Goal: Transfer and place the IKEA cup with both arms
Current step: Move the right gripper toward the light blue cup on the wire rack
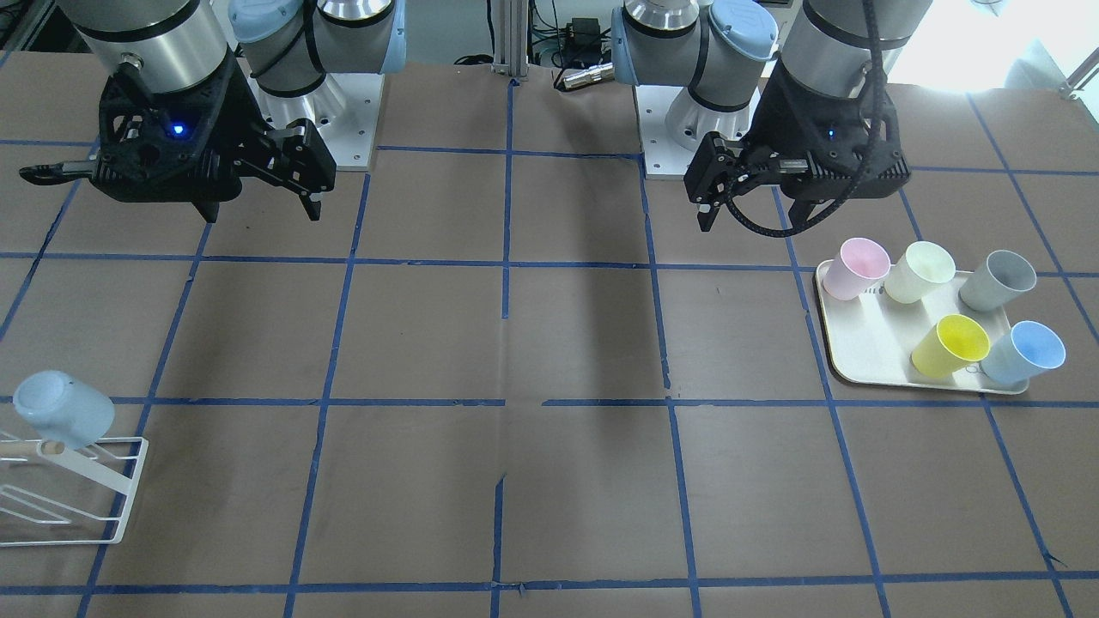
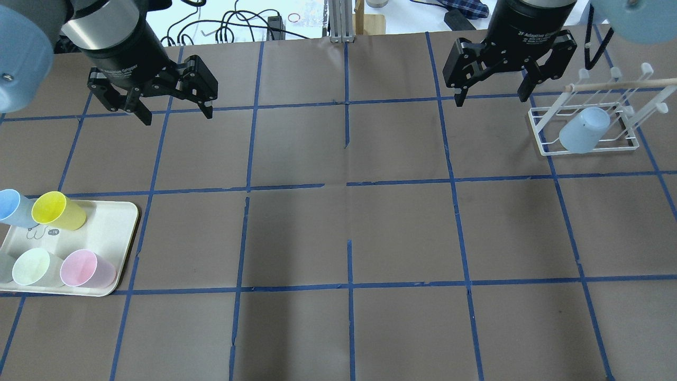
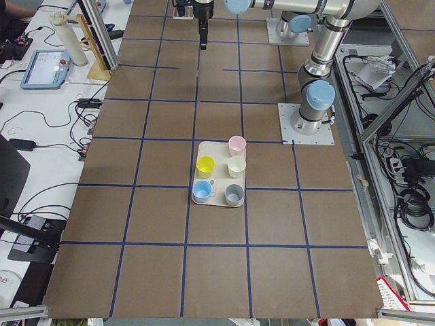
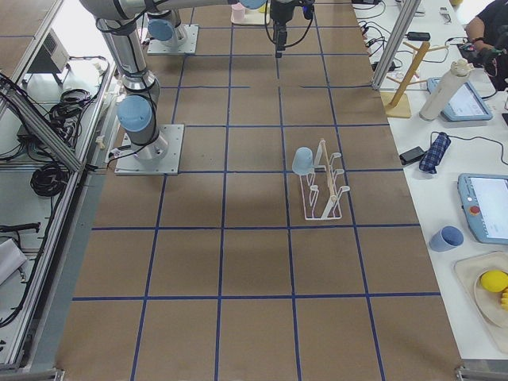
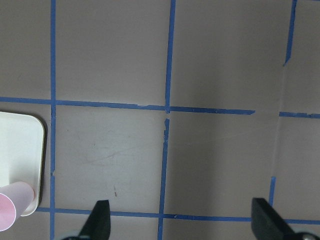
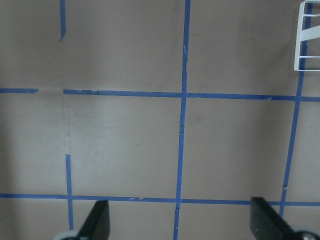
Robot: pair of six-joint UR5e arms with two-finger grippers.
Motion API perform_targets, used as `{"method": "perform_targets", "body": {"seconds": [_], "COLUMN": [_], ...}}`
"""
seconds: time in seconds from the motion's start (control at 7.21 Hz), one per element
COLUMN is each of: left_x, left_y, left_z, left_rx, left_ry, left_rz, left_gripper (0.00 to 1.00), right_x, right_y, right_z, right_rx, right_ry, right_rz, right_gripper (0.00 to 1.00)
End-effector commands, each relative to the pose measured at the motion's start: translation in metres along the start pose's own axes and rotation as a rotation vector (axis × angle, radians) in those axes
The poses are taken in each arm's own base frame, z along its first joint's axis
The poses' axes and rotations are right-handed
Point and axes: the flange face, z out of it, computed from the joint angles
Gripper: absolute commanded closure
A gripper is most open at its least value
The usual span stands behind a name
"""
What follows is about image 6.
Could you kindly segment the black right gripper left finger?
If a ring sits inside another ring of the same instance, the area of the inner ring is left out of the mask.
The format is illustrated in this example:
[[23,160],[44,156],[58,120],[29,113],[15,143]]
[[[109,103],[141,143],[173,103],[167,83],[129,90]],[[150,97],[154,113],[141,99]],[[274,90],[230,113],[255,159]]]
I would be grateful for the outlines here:
[[78,234],[78,240],[108,240],[110,236],[110,212],[107,200],[96,201]]

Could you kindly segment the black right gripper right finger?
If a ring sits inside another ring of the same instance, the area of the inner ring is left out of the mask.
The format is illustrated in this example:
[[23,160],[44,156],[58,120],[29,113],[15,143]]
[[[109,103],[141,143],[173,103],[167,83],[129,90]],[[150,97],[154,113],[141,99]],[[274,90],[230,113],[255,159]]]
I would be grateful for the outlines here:
[[250,200],[250,230],[256,240],[300,239],[263,197]]

